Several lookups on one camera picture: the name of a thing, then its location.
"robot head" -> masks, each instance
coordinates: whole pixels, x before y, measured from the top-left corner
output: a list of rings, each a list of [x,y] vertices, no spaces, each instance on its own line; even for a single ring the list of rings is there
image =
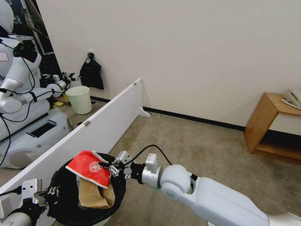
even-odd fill
[[[0,0],[0,35],[1,27],[8,34],[13,31],[13,10],[5,0]]]

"metal hinge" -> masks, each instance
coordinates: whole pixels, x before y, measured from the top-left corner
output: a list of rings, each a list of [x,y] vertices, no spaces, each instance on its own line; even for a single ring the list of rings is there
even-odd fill
[[[84,123],[85,127],[89,126],[90,124],[91,124],[90,121],[86,121],[86,122]]]

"gray carpet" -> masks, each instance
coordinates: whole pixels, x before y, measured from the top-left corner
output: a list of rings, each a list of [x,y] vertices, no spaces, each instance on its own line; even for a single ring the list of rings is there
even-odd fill
[[[139,116],[110,154],[127,150],[135,156],[149,144],[161,147],[173,164],[247,195],[268,214],[289,211],[301,215],[301,167],[250,155],[240,131],[152,113],[151,118]],[[137,161],[145,162],[148,153],[157,153],[159,163],[168,165],[155,148]],[[184,205],[130,180],[121,207],[106,225],[207,224]]]

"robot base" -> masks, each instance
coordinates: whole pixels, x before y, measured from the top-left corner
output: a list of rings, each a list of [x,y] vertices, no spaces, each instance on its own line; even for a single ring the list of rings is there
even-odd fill
[[[12,136],[9,151],[1,167],[19,169],[28,166],[71,131],[67,115],[58,108]],[[0,144],[6,150],[8,139]]]

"white wall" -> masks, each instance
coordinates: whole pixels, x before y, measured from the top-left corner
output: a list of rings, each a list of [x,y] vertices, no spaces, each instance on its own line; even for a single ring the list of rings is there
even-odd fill
[[[62,70],[88,49],[112,99],[245,126],[263,92],[300,87],[300,0],[37,0]]]

